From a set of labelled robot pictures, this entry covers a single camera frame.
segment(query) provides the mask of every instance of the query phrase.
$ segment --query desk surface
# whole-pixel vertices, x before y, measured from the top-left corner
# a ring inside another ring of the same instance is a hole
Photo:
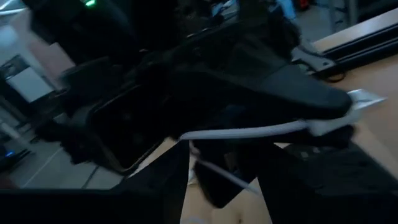
[[[391,10],[380,16],[373,17],[360,24],[349,27],[333,35],[320,39],[314,46],[320,51],[326,51],[333,47],[345,44],[349,41],[372,34],[386,27],[398,23],[398,9]]]
[[[398,9],[319,40],[315,42],[315,47],[324,51],[396,22],[398,22]],[[364,88],[388,97],[387,101],[373,106],[364,113],[361,122],[356,125],[354,141],[396,178],[398,178],[397,71],[398,55],[354,69],[342,82],[335,84],[337,88],[347,91]],[[149,156],[142,167],[159,157],[173,144],[171,140],[164,142]],[[256,180],[252,184],[259,187]],[[187,188],[182,219],[188,217],[200,218],[208,224],[270,223],[267,207],[262,197],[243,191],[225,208],[214,209],[204,199],[196,185]]]

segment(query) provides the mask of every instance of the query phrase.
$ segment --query wall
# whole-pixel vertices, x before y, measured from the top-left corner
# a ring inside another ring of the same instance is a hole
[[[37,64],[47,79],[61,89],[60,75],[75,64],[57,43],[49,45],[30,30],[30,17],[30,11],[26,9],[12,18],[9,24],[27,49],[24,57]]]

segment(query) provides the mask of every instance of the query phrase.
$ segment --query green light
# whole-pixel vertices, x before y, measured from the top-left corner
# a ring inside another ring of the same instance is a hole
[[[86,5],[87,7],[92,7],[92,6],[95,5],[95,0],[89,0],[89,1],[87,1],[87,2],[85,3],[85,5]]]

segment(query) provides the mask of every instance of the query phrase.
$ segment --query white cable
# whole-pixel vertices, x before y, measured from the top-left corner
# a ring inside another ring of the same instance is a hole
[[[261,138],[279,134],[287,134],[294,131],[300,131],[305,128],[308,128],[308,123],[305,121],[293,121],[285,124],[277,124],[258,128],[190,131],[182,134],[180,140]]]
[[[257,188],[251,186],[249,183],[235,177],[230,172],[220,168],[219,166],[217,166],[211,162],[202,160],[199,156],[199,152],[200,152],[199,149],[197,149],[193,145],[192,141],[190,141],[189,147],[190,147],[191,156],[193,156],[197,160],[198,163],[200,163],[201,165],[207,167],[208,169],[216,172],[217,174],[219,174],[220,176],[224,177],[225,179],[231,181],[232,183],[242,187],[243,189],[246,189],[246,190],[254,193],[255,195],[261,195],[260,191]]]
[[[216,172],[217,174],[225,177],[227,180],[231,181],[232,183],[242,187],[243,189],[246,189],[246,190],[254,193],[255,195],[261,195],[260,191],[257,188],[255,188],[255,187],[251,186],[249,183],[247,183],[247,182],[235,177],[230,172],[220,168],[219,166],[217,166],[217,165],[215,165],[215,164],[213,164],[211,162],[203,161],[203,160],[201,160],[199,158],[197,158],[197,159],[198,159],[197,160],[198,163],[200,163],[201,165],[203,165],[203,166],[209,168],[210,170]]]

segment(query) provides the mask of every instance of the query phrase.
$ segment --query black metal frame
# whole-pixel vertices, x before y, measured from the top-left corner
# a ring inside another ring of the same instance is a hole
[[[324,51],[336,66],[324,71],[322,78],[352,70],[398,53],[398,21],[372,34]]]

